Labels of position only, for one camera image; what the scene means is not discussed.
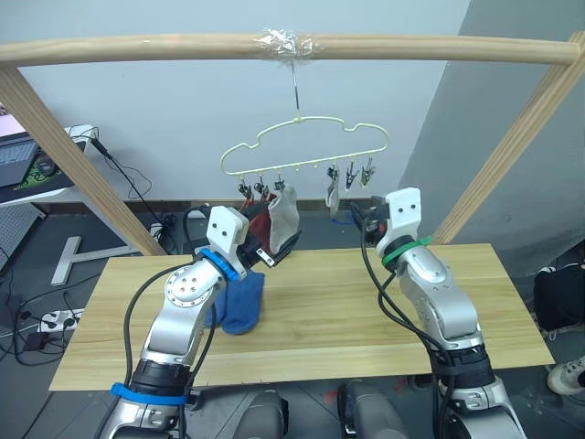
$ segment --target blue strap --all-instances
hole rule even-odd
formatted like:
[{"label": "blue strap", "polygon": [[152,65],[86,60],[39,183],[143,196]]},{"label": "blue strap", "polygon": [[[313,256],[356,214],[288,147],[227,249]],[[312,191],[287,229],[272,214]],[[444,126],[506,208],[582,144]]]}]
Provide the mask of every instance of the blue strap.
[{"label": "blue strap", "polygon": [[224,273],[228,280],[230,281],[239,280],[238,273],[236,273],[236,271],[233,268],[231,268],[231,266],[227,262],[225,262],[223,259],[217,256],[210,249],[201,249],[199,253],[204,255],[210,261],[212,261],[219,268],[219,270],[221,270]]},{"label": "blue strap", "polygon": [[132,402],[141,402],[143,404],[155,405],[184,405],[186,404],[186,395],[182,396],[156,396],[145,393],[136,393],[126,389],[121,382],[114,382],[110,389],[110,394],[120,396],[125,400]]}]

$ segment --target laptop keyboard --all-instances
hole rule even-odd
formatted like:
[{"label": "laptop keyboard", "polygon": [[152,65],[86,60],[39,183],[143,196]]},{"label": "laptop keyboard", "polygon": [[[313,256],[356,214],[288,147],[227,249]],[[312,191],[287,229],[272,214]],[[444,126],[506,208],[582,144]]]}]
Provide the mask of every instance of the laptop keyboard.
[{"label": "laptop keyboard", "polygon": [[0,165],[28,160],[35,151],[35,142],[0,146]]}]

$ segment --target blue sock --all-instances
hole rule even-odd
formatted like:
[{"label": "blue sock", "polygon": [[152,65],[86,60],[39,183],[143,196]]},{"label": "blue sock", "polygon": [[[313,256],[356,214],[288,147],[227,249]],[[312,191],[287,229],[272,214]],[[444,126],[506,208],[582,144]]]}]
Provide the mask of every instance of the blue sock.
[{"label": "blue sock", "polygon": [[[226,290],[220,291],[216,297],[216,326],[221,325],[226,316]],[[211,307],[205,313],[205,327],[211,327]]]},{"label": "blue sock", "polygon": [[250,331],[260,318],[260,304],[264,274],[248,270],[243,281],[228,285],[226,316],[222,328],[228,334],[236,336]]}]

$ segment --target wooden table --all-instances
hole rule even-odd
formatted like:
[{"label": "wooden table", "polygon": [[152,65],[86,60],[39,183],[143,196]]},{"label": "wooden table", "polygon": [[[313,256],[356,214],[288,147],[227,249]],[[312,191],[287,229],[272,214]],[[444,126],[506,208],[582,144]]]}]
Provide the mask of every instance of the wooden table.
[{"label": "wooden table", "polygon": [[[496,369],[553,363],[542,337],[489,244],[432,248],[473,299]],[[53,391],[109,389],[124,376],[122,320],[134,291],[186,256],[112,258],[51,383]],[[387,272],[372,253],[378,277]],[[427,354],[409,331],[382,315],[358,249],[293,252],[266,273],[261,319],[248,334],[221,328],[196,385],[428,373]],[[134,362],[163,303],[166,276],[144,292],[132,321]],[[410,318],[410,302],[391,293]]]}]

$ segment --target white wall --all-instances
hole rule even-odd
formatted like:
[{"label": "white wall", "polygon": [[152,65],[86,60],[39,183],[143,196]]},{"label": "white wall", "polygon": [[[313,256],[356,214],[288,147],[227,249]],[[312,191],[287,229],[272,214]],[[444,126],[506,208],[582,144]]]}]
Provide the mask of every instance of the white wall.
[{"label": "white wall", "polygon": [[[19,0],[0,5],[0,43],[258,32],[265,27],[454,35],[468,4],[469,0]],[[438,61],[318,61],[297,67],[304,115],[377,123],[392,135],[389,150],[375,159],[378,174],[368,190],[358,189],[356,182],[348,196],[383,194],[398,186],[444,66]],[[99,126],[111,152],[153,180],[149,199],[239,198],[237,179],[219,170],[221,154],[239,142],[252,143],[259,130],[295,115],[291,71],[277,62],[117,62],[26,68],[23,73],[63,125]],[[296,161],[370,149],[380,141],[359,133],[343,135],[330,125],[294,126],[270,140],[258,153],[237,157],[238,166],[273,164],[277,155]],[[94,151],[90,159],[125,198],[126,182]],[[265,178],[272,181],[275,175]],[[297,187],[300,198],[324,195],[325,166],[291,170],[284,178]]]}]

